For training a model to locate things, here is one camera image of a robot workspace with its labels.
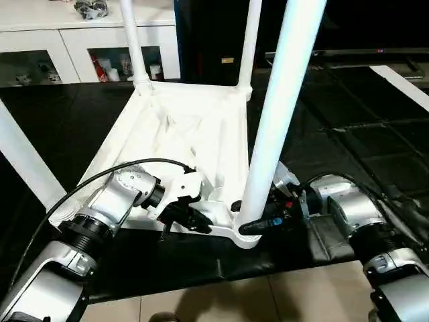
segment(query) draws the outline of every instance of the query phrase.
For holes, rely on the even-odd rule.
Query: tiled floor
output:
[[[82,320],[146,322],[173,312],[181,322],[366,322],[370,292],[351,262],[91,305]]]

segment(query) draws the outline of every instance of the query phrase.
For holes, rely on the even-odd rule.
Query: black table surface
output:
[[[249,153],[269,72],[256,70],[247,108]],[[133,92],[129,83],[0,89],[0,97],[66,190],[76,185]],[[313,70],[306,76],[281,161],[303,181],[339,171],[429,217],[429,113],[369,68]],[[0,296],[44,208],[3,156]],[[420,227],[427,234],[429,225]],[[27,266],[51,238],[47,226]],[[353,259],[329,216],[262,237],[242,250],[221,237],[122,229],[88,285],[92,303],[236,280]]]

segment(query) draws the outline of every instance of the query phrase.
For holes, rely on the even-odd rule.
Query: items in cabinet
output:
[[[108,81],[107,75],[105,71],[101,68],[99,61],[97,60],[97,57],[94,54],[91,54],[90,56],[91,56],[91,60],[93,61],[95,72],[97,73],[99,80],[102,83],[106,83]]]
[[[98,59],[101,68],[105,71],[105,72],[109,72],[110,69],[112,69],[112,63],[110,61],[110,59],[108,58],[99,58]]]
[[[47,79],[50,84],[62,84],[60,75],[58,75],[54,65],[48,60],[38,62],[39,72],[43,79]]]
[[[121,61],[122,73],[124,75],[133,74],[133,65],[128,54],[121,54],[119,60]]]
[[[164,74],[161,70],[161,65],[159,64],[152,64],[149,66],[150,70],[150,79],[153,81],[163,81],[164,80]]]
[[[19,74],[16,76],[17,86],[28,86],[33,82],[32,77],[30,74]]]
[[[110,68],[110,70],[107,72],[107,77],[111,82],[119,82],[121,80],[116,68]]]

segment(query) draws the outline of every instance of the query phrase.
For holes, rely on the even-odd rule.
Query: black cable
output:
[[[351,183],[353,183],[360,190],[362,190],[363,193],[365,193],[368,196],[368,198],[377,207],[377,210],[380,211],[381,214],[385,215],[385,217],[387,217],[384,208],[377,202],[377,199],[384,201],[385,198],[382,198],[380,194],[378,194],[373,189],[369,188],[366,184],[364,184],[362,182],[357,182],[352,176],[350,176],[348,174],[345,174],[345,173],[342,173],[342,172],[335,172],[335,171],[333,171],[333,172],[322,172],[322,173],[320,173],[320,174],[318,174],[316,176],[313,176],[312,178],[308,179],[304,183],[300,184],[296,188],[296,190],[299,190],[299,191],[304,190],[305,188],[307,188],[308,186],[310,186],[310,184],[312,184],[314,181],[316,181],[316,180],[318,180],[318,179],[320,179],[320,178],[322,178],[324,176],[328,176],[328,175],[340,176],[341,178],[347,179],[348,181],[350,181]]]
[[[34,231],[32,238],[30,239],[27,248],[24,250],[24,253],[21,255],[21,258],[19,259],[18,265],[15,269],[15,271],[13,272],[13,276],[11,279],[11,282],[9,283],[9,291],[12,289],[12,286],[15,284],[16,278],[19,274],[19,271],[21,270],[22,264],[24,262],[25,257],[27,256],[28,250],[30,249],[30,247],[32,246],[36,236],[39,234],[40,230],[43,228],[45,222],[47,222],[47,220],[49,219],[49,217],[55,212],[55,210],[57,210],[67,199],[69,199],[72,195],[74,195],[75,193],[77,193],[80,189],[82,189],[84,186],[87,186],[88,184],[90,184],[92,181],[105,176],[106,174],[110,174],[116,170],[122,169],[122,168],[126,168],[128,166],[135,166],[136,164],[142,164],[142,163],[151,163],[151,162],[164,162],[164,163],[170,163],[170,164],[175,164],[177,166],[181,166],[184,170],[185,173],[187,172],[193,172],[194,170],[185,165],[184,163],[181,163],[179,161],[175,161],[175,160],[171,160],[171,159],[164,159],[164,158],[148,158],[148,159],[140,159],[140,160],[135,160],[135,161],[129,161],[129,162],[125,162],[122,164],[119,164],[117,166],[113,166],[107,170],[104,170],[92,177],[90,177],[89,179],[86,179],[84,182],[82,182],[81,184],[79,184],[78,186],[76,186],[76,188],[74,188],[73,190],[71,190],[67,195],[65,195],[64,197],[62,197],[51,209],[49,209],[49,211],[46,213],[45,217],[42,219],[42,221],[40,222],[40,224],[38,225],[38,227],[36,228],[36,230]]]

